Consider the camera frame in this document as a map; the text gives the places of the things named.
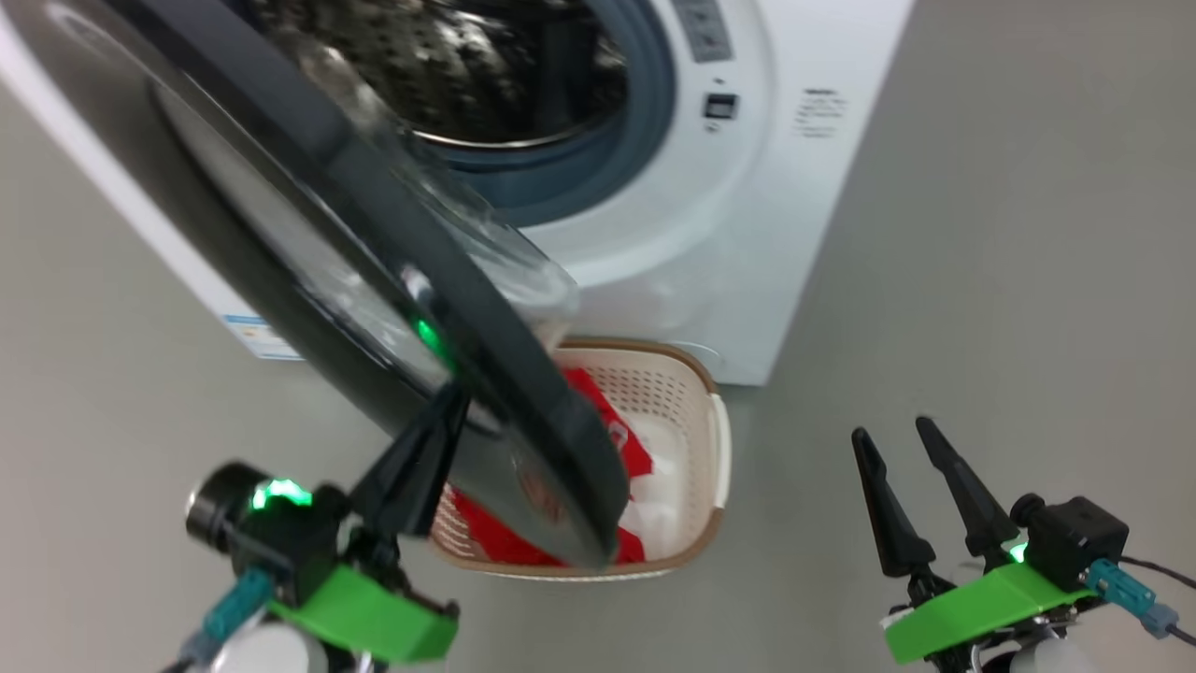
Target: red cloth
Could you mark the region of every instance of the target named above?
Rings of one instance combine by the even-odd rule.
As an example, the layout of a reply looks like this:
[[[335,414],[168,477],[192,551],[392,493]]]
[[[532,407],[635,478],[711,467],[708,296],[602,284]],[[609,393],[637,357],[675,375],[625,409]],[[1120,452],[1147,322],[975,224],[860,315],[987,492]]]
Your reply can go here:
[[[629,478],[652,475],[652,457],[643,451],[643,445],[631,433],[631,428],[618,416],[615,408],[606,402],[602,390],[594,384],[582,369],[563,371],[569,386],[584,394],[598,410],[603,424],[610,432],[611,441],[620,451],[623,466],[627,469]],[[515,565],[565,565],[560,561],[542,552],[530,543],[515,536],[501,521],[482,509],[477,503],[470,501],[459,491],[453,491],[453,506],[460,518],[469,524],[470,534],[482,547],[486,556],[496,563],[509,563]],[[643,544],[637,537],[623,528],[618,530],[618,556],[616,564],[643,563]]]

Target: washing machine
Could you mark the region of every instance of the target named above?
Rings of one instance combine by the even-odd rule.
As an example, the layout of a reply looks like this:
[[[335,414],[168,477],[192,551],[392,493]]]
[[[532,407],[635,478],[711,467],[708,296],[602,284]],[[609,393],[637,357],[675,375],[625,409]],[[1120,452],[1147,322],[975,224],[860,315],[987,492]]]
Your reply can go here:
[[[189,234],[236,215],[138,84],[104,65],[129,39],[106,23],[152,33],[141,19],[160,13],[200,33],[236,18],[200,49],[292,29],[338,48],[454,178],[572,275],[573,334],[679,345],[718,381],[763,385],[911,4],[4,0],[0,74],[260,357],[304,354],[263,314],[273,299],[230,277],[251,262]]]

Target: grey surface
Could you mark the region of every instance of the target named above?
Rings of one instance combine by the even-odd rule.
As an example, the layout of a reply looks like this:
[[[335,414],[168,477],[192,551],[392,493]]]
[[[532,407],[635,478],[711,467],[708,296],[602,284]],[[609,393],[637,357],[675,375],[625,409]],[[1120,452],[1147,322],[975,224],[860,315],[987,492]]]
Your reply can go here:
[[[1196,571],[1194,20],[923,0],[774,384],[731,394],[718,542],[586,587],[413,549],[416,582],[464,606],[451,669],[892,669],[875,620],[902,587],[847,439],[872,430],[948,570],[963,531],[922,412],[1006,503],[1084,492],[1136,556]],[[0,120],[4,667],[152,672],[228,579],[183,538],[193,482],[234,455],[348,479],[383,438],[304,366],[254,361],[6,93]],[[1196,623],[1196,596],[1148,580]],[[1078,637],[1107,672],[1196,668],[1113,611]]]

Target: perforated basket side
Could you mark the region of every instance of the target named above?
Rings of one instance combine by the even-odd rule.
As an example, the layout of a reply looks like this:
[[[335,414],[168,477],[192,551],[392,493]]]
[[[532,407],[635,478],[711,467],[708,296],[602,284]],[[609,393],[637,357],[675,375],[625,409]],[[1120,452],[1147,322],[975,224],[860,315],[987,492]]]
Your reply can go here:
[[[569,343],[554,355],[557,365],[585,369],[606,399],[628,418],[641,441],[677,439],[677,479],[683,508],[675,549],[663,558],[616,565],[602,573],[573,568],[523,567],[489,562],[452,504],[446,489],[432,530],[433,547],[468,570],[551,581],[603,581],[651,577],[684,565],[718,533],[722,518],[720,490],[730,470],[730,433],[714,384],[688,354],[655,344]]]

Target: beige plastic basket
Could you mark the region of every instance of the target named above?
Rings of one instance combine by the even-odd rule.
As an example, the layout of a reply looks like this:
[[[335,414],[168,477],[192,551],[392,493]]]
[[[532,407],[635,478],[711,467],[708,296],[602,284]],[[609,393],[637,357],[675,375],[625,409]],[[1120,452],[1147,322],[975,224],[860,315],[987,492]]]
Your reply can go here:
[[[551,582],[657,577],[685,565],[718,534],[731,484],[731,426],[714,381],[689,354],[659,344],[569,342],[554,360],[590,373],[657,463],[653,476],[631,482],[631,492],[637,504],[665,506],[676,516],[637,533],[647,562],[598,573],[490,562],[450,489],[432,526],[433,549],[465,570]]]

